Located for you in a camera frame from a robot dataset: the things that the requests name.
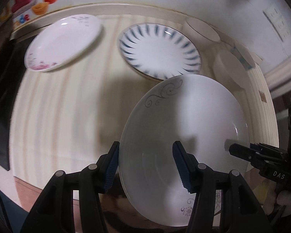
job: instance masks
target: electrical outlet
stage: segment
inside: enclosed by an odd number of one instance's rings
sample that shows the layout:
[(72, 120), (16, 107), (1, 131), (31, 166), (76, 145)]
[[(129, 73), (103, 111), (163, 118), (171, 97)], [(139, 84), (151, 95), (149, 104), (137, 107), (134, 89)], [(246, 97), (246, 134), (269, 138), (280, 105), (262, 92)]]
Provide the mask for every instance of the electrical outlet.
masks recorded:
[(275, 29), (279, 32), (280, 30), (282, 30), (283, 28), (287, 27), (287, 23), (286, 21), (283, 19), (283, 17), (281, 16), (280, 18), (278, 18), (275, 22), (273, 22), (273, 25), (275, 27)]
[(291, 36), (291, 32), (290, 29), (285, 26), (283, 28), (281, 28), (280, 30), (277, 30), (279, 33), (279, 36), (281, 37), (282, 41), (285, 41), (286, 38), (288, 38), (289, 36)]
[(264, 10), (264, 13), (272, 23), (281, 17), (281, 13), (274, 3)]

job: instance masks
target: plate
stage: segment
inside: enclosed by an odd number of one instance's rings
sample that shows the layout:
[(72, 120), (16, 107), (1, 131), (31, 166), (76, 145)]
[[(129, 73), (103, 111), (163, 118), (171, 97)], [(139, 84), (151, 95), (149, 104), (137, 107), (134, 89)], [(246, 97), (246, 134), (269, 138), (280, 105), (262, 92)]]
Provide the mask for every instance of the plate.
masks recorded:
[(123, 130), (119, 172), (135, 209), (166, 226), (188, 225), (195, 199), (183, 187), (173, 160), (176, 140), (213, 170), (237, 169), (244, 175), (248, 164), (228, 152), (232, 143), (248, 147), (250, 143), (243, 111), (224, 86), (188, 74), (152, 88), (137, 103)]
[(101, 28), (101, 20), (92, 15), (62, 18), (31, 42), (25, 66), (40, 72), (61, 67), (80, 55), (98, 37)]
[(201, 68), (201, 58), (193, 43), (165, 25), (132, 25), (120, 34), (118, 47), (133, 68), (154, 79), (198, 74)]
[(234, 43), (234, 47), (230, 51), (241, 62), (243, 67), (247, 70), (255, 68), (255, 61), (250, 55), (246, 47), (238, 42)]
[(213, 63), (213, 73), (217, 82), (230, 92), (246, 89), (250, 78), (241, 62), (228, 50), (220, 50)]

